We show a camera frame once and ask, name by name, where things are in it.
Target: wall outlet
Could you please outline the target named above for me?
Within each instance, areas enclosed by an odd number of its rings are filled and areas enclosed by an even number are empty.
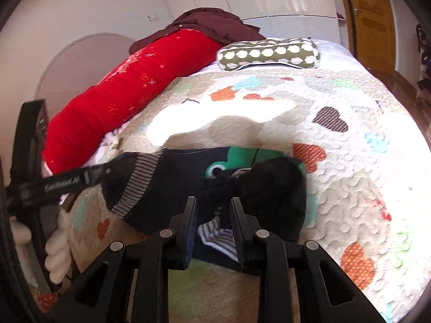
[[[159,18],[159,17],[158,17],[157,15],[147,16],[147,20],[148,20],[148,21],[156,20],[156,19],[158,19],[158,18]]]

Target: red patterned fabric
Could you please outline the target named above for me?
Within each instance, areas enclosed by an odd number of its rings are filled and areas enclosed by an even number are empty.
[[[105,134],[145,108],[176,77],[213,62],[220,48],[200,31],[183,29],[131,55],[51,120],[42,154],[48,167],[53,173],[80,167]]]

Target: cartoon eye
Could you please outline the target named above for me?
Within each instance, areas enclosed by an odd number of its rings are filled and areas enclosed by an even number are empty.
[[[206,169],[206,176],[207,177],[217,177],[217,175],[220,173],[220,171],[226,170],[226,167],[222,164],[213,164],[208,169]]]

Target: green polka dot pillow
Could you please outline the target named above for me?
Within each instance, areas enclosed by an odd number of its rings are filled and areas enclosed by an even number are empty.
[[[232,43],[217,52],[219,66],[237,71],[252,64],[286,64],[295,68],[317,68],[320,53],[308,38],[284,40],[242,41]]]

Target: silver bolt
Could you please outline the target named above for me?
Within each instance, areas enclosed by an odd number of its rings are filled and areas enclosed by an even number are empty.
[[[120,241],[115,241],[111,244],[112,251],[118,251],[121,249],[123,249],[123,243],[121,243]]]
[[[319,244],[317,244],[314,240],[309,240],[309,241],[306,243],[306,246],[307,246],[307,248],[308,248],[308,249],[310,249],[310,250],[317,250],[317,249],[318,249],[318,247],[319,247]]]
[[[162,238],[169,238],[172,234],[174,234],[174,232],[169,228],[165,228],[164,230],[160,231],[160,236]]]
[[[259,238],[268,238],[269,237],[269,232],[267,230],[258,230],[258,231],[256,231],[256,235]]]

